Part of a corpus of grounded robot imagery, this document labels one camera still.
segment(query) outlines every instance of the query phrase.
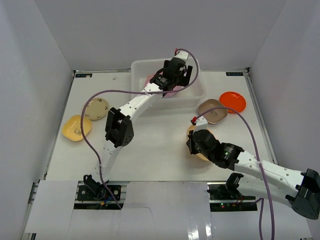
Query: gray wall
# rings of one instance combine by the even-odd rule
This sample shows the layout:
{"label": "gray wall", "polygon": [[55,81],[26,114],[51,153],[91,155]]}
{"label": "gray wall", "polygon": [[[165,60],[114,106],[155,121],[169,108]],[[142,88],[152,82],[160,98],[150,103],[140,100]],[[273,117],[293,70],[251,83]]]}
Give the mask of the gray wall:
{"label": "gray wall", "polygon": [[[320,173],[320,2],[287,1],[252,66],[252,81],[282,166]],[[308,221],[320,240],[320,220]]]}
{"label": "gray wall", "polygon": [[286,0],[35,0],[73,70],[188,48],[202,69],[250,67]]}
{"label": "gray wall", "polygon": [[33,0],[0,0],[0,239],[20,237],[72,80]]}

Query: white table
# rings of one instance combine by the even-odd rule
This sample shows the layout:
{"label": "white table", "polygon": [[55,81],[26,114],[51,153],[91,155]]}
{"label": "white table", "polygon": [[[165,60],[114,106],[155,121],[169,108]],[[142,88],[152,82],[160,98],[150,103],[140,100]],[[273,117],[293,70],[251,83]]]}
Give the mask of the white table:
{"label": "white table", "polygon": [[[254,104],[244,76],[226,76],[225,72],[203,71],[206,99],[219,99],[227,91],[240,93],[246,99],[242,112],[248,121],[262,159],[271,161]],[[62,124],[48,168],[47,180],[79,180],[90,174],[97,157],[84,141],[72,142],[61,133],[67,120],[81,113],[85,102],[96,92],[107,89],[130,90],[129,72],[99,72],[89,78],[75,78],[65,108]],[[118,108],[130,100],[129,94],[105,93],[102,98]],[[112,168],[111,181],[225,181],[231,171],[221,169],[190,155],[186,131],[198,107],[147,110],[134,123],[134,138],[123,148]],[[106,117],[92,122],[88,140],[102,154]],[[220,142],[229,142],[254,154],[253,142],[242,120],[229,114],[210,129]]]}

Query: brown bowl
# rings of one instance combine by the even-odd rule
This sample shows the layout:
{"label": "brown bowl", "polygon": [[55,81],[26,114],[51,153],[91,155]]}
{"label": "brown bowl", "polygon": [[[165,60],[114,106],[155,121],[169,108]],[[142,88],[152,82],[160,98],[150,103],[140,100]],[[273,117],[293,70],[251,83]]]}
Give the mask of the brown bowl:
{"label": "brown bowl", "polygon": [[[205,111],[215,108],[215,107],[224,107],[221,102],[216,99],[208,99],[207,101],[203,102],[198,107],[199,114],[204,113]],[[224,119],[228,115],[227,109],[215,109],[210,112],[207,112],[204,116],[208,124],[217,124],[222,119]]]}

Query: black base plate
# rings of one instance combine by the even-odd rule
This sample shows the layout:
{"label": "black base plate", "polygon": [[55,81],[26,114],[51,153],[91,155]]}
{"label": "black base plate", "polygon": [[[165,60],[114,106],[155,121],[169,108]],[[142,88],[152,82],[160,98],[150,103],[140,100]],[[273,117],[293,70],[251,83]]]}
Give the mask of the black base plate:
{"label": "black base plate", "polygon": [[[115,199],[119,201],[121,199],[121,185],[108,185],[109,189],[113,193]],[[111,197],[110,193],[106,190],[105,191],[105,198],[102,198],[101,200],[106,200],[109,197]],[[94,197],[89,193],[87,190],[87,187],[85,185],[80,185],[78,190],[78,195],[76,197],[78,201],[96,201],[97,199],[94,199]]]}

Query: black label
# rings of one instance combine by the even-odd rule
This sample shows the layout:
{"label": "black label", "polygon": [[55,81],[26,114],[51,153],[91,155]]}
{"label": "black label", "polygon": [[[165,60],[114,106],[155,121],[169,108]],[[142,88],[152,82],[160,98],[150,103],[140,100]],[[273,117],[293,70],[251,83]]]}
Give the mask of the black label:
{"label": "black label", "polygon": [[243,76],[243,72],[226,72],[225,73],[227,76]]}
{"label": "black label", "polygon": [[92,73],[78,73],[75,78],[92,78]]}

